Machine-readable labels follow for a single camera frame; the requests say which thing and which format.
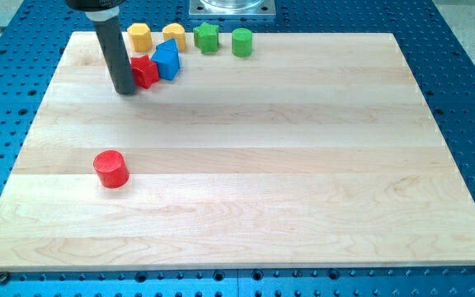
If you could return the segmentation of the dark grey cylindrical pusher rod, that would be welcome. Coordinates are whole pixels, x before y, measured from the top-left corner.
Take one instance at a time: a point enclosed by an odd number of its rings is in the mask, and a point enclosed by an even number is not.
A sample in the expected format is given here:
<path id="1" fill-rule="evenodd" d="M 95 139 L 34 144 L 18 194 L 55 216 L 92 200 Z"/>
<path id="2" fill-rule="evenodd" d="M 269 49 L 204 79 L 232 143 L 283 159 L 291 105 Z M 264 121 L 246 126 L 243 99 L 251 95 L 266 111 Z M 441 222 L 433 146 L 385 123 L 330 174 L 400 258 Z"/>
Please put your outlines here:
<path id="1" fill-rule="evenodd" d="M 120 95 L 133 95 L 136 83 L 117 16 L 94 21 L 96 36 L 106 61 L 114 89 Z"/>

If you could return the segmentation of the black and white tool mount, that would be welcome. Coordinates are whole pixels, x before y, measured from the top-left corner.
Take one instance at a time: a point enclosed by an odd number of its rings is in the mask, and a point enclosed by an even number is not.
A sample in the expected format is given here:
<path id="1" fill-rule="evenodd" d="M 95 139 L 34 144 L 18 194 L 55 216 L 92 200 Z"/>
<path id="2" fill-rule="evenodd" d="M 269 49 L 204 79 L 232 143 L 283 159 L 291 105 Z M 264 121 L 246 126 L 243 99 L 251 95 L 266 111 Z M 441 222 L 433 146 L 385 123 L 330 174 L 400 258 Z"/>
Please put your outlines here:
<path id="1" fill-rule="evenodd" d="M 65 0 L 68 7 L 84 12 L 92 21 L 107 21 L 117 17 L 125 0 Z"/>

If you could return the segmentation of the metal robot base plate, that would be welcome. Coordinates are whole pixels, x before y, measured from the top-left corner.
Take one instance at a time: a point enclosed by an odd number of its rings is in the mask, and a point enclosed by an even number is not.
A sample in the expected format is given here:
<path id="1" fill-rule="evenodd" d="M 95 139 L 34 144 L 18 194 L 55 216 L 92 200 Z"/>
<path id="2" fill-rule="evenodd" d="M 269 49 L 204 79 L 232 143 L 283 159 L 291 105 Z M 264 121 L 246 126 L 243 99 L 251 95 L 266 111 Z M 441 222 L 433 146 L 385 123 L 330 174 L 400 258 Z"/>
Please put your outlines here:
<path id="1" fill-rule="evenodd" d="M 274 19 L 275 0 L 190 0 L 189 17 L 193 19 Z"/>

